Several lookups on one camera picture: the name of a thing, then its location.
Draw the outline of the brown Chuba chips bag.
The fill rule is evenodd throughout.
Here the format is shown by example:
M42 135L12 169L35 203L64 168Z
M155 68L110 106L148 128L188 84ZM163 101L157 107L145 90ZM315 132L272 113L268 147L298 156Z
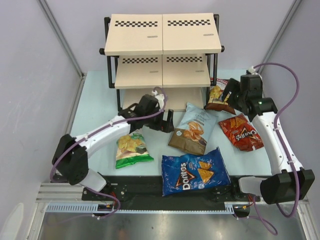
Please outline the brown Chuba chips bag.
M228 79L216 79L216 85L210 88L209 100L205 106L206 110L214 110L217 112L224 111L233 115L236 114L235 110L227 103L227 100L230 96L229 94L224 101L221 101L221 95L223 94L228 82Z

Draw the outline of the light blue brown chips bag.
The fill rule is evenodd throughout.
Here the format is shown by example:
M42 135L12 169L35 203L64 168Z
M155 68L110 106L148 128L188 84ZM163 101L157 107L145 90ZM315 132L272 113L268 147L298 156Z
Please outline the light blue brown chips bag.
M175 128L168 146L193 155L203 155L218 118L190 102Z

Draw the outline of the blue Doritos bag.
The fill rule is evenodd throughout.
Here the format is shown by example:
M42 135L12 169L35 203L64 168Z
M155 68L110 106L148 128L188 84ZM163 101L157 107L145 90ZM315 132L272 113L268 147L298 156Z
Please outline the blue Doritos bag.
M163 196L231 184L218 147L204 155L163 155L161 174Z

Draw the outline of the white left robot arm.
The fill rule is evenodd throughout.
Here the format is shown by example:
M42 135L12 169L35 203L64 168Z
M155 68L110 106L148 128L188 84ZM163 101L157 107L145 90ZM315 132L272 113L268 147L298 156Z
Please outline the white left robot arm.
M55 172L62 175L62 180L70 185L81 185L100 200L110 196L111 188L107 180L98 172L89 168L89 158L109 142L118 140L135 130L147 126L156 131L165 132L173 127L171 117L163 120L168 96L153 91L145 94L138 103L122 109L107 123L77 137L63 135L52 159L50 178Z

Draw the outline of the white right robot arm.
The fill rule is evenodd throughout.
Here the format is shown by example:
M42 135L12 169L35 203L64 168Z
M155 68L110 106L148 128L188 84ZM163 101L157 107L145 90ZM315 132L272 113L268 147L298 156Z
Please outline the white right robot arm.
M269 204L303 200L315 181L314 172L305 169L297 159L279 122L278 109L270 97L263 97L263 82L258 74L233 78L221 95L221 100L247 116L262 139L271 176L244 176L230 188L231 196L242 201L248 194L262 197Z

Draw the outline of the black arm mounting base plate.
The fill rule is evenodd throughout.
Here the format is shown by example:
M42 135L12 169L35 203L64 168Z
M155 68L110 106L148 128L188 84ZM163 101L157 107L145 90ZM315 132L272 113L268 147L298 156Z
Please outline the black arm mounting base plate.
M188 190L163 196L161 176L105 176L104 192L115 196L121 210L127 211L215 211L223 210L225 203L250 206L252 198L241 193L237 180L231 176L231 184L200 190Z

